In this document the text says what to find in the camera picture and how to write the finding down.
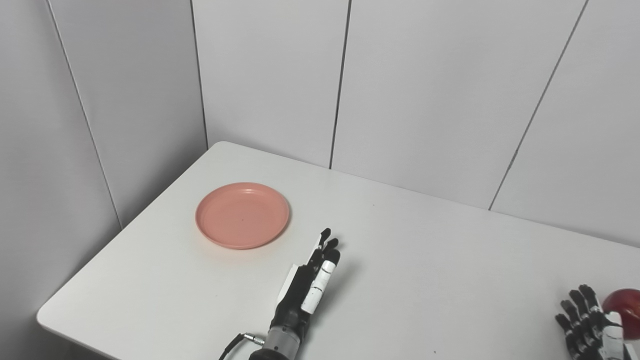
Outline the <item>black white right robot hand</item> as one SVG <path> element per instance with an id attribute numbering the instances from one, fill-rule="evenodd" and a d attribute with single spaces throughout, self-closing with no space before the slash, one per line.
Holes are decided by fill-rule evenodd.
<path id="1" fill-rule="evenodd" d="M 569 292 L 569 299 L 560 301 L 562 313 L 554 319 L 562 329 L 571 360 L 637 360 L 632 340 L 639 339 L 638 306 L 624 305 L 606 311 L 597 294 L 587 284 Z"/>

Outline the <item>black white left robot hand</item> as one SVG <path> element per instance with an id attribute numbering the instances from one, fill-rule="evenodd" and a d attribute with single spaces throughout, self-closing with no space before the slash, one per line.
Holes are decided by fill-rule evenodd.
<path id="1" fill-rule="evenodd" d="M 290 330 L 303 338 L 318 309 L 341 253 L 339 240 L 331 238 L 331 228 L 319 235 L 306 264 L 293 265 L 278 296 L 270 328 Z"/>

